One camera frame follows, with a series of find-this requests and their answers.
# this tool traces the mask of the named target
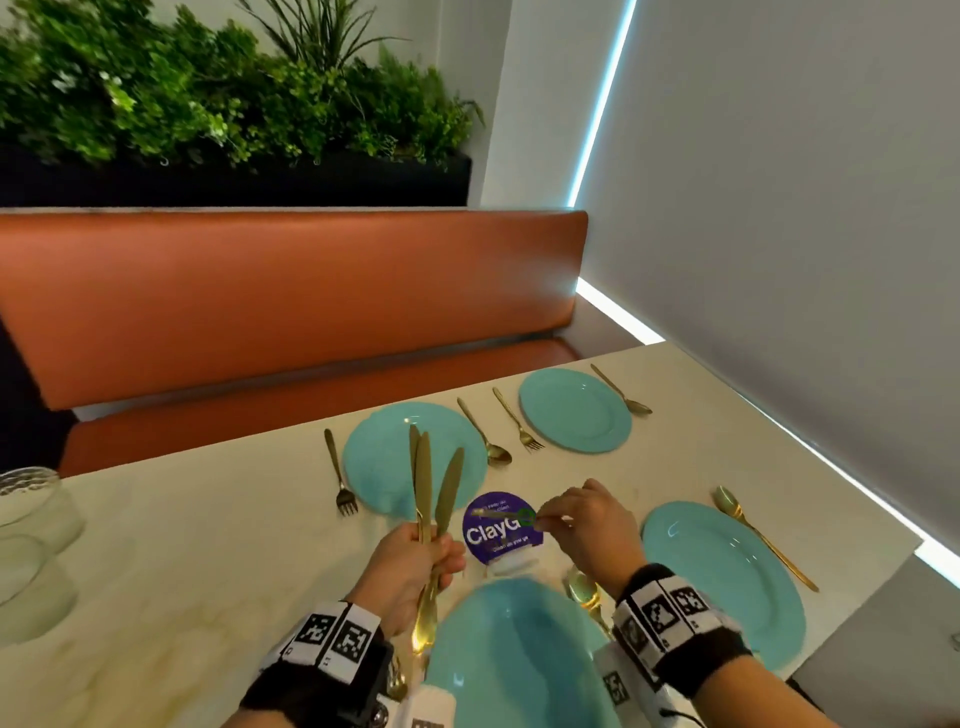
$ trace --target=green foliage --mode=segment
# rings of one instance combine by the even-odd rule
[[[339,38],[326,55],[266,55],[248,29],[210,30],[183,6],[158,24],[150,0],[14,0],[17,24],[0,31],[0,139],[94,163],[255,166],[338,150],[443,162],[474,113],[482,123],[433,68],[382,46],[378,66],[349,61],[372,42],[367,13],[349,21],[354,0],[308,1],[321,19],[339,13],[342,27],[318,26]]]
[[[403,40],[394,36],[363,39],[376,8],[354,17],[353,11],[359,0],[266,2],[276,16],[276,25],[271,25],[256,14],[250,0],[239,0],[239,5],[263,26],[270,40],[288,59],[303,61],[320,73],[343,68],[352,56],[371,43]]]

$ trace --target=wristband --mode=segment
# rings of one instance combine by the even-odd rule
[[[720,667],[752,654],[732,623],[661,564],[640,569],[613,613],[613,634],[657,690],[667,683],[692,698]]]
[[[393,657],[379,622],[355,604],[321,604],[271,650],[240,707],[280,711],[297,728],[366,726]]]

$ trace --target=glass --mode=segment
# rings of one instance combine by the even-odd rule
[[[49,468],[20,468],[0,474],[0,538],[33,536],[54,553],[84,532],[73,498]]]
[[[0,646],[39,637],[76,603],[77,588],[42,541],[0,539]]]

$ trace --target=round purple sign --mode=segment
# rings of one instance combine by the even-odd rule
[[[523,498],[512,493],[484,493],[475,498],[467,506],[464,515],[464,542],[481,563],[488,564],[510,551],[543,543],[543,534],[527,518],[474,516],[475,508],[517,514],[524,512],[524,516],[526,513],[535,513],[535,510]]]

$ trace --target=plate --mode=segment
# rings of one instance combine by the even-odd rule
[[[643,548],[704,592],[743,627],[750,648],[769,669],[804,645],[804,604],[780,560],[746,526],[701,503],[678,500],[643,525]]]
[[[426,682],[457,699],[457,728],[620,728],[591,654],[587,613],[542,584],[481,587],[440,623]]]
[[[610,387],[570,369],[529,375],[520,385],[520,407],[543,437],[579,452],[619,448],[633,425],[627,405]]]
[[[347,439],[344,469],[350,489],[373,511],[407,521],[417,517],[410,472],[410,425],[430,433],[433,505],[437,506],[446,466],[463,448],[464,471],[456,508],[463,508],[487,476],[487,449],[466,417],[425,401],[391,404],[371,414]]]

